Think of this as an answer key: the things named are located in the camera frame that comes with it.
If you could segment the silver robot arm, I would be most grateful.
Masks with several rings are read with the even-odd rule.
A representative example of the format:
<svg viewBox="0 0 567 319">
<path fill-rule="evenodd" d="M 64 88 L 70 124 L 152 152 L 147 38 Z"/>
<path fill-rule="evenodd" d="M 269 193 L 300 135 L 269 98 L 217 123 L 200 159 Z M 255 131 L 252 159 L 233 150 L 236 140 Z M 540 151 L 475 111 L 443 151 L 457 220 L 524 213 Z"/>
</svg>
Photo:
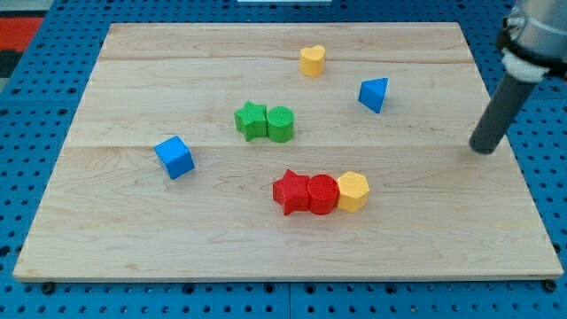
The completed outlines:
<svg viewBox="0 0 567 319">
<path fill-rule="evenodd" d="M 566 0 L 517 0 L 502 20 L 496 46 L 506 72 L 538 83 L 566 78 Z"/>
</svg>

